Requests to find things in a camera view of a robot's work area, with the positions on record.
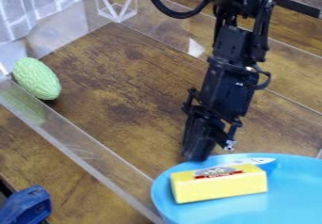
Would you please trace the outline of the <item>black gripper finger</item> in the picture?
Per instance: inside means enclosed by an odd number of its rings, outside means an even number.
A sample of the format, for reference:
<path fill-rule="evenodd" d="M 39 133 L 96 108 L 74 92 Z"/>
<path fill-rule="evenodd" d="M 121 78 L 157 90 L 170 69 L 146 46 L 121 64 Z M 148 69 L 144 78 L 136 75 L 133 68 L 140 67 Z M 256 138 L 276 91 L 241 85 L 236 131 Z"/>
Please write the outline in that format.
<path fill-rule="evenodd" d="M 217 142 L 225 139 L 224 123 L 220 120 L 196 116 L 196 148 L 190 154 L 182 154 L 185 161 L 201 162 L 210 154 Z"/>
<path fill-rule="evenodd" d="M 184 128 L 182 128 L 182 146 L 181 146 L 181 154 L 190 154 L 194 151 L 196 148 L 196 129 L 194 129 L 194 123 L 196 123 L 196 115 L 189 114 L 186 116 Z"/>

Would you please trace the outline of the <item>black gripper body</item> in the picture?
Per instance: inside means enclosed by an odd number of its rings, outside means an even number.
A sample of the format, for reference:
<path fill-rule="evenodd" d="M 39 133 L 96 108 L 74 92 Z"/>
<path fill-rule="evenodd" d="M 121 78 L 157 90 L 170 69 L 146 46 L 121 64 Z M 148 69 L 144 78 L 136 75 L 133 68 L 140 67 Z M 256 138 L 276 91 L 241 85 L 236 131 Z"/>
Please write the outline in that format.
<path fill-rule="evenodd" d="M 209 57 L 206 63 L 201 89 L 188 90 L 182 112 L 186 116 L 194 114 L 224 123 L 225 139 L 216 144 L 230 150 L 234 145 L 234 133 L 243 126 L 240 117 L 247 113 L 257 88 L 259 73 L 248 67 L 230 64 L 220 57 Z"/>

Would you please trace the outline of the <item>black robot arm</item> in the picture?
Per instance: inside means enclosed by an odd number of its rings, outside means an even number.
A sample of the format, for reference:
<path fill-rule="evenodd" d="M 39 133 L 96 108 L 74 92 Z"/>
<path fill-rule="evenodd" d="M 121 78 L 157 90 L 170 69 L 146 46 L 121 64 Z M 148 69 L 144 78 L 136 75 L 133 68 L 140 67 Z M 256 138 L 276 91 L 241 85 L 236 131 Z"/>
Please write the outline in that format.
<path fill-rule="evenodd" d="M 253 92 L 269 76 L 257 64 L 268 50 L 272 0 L 208 0 L 216 18 L 212 54 L 206 58 L 202 85 L 188 90 L 181 155 L 202 161 L 213 147 L 232 150 Z"/>

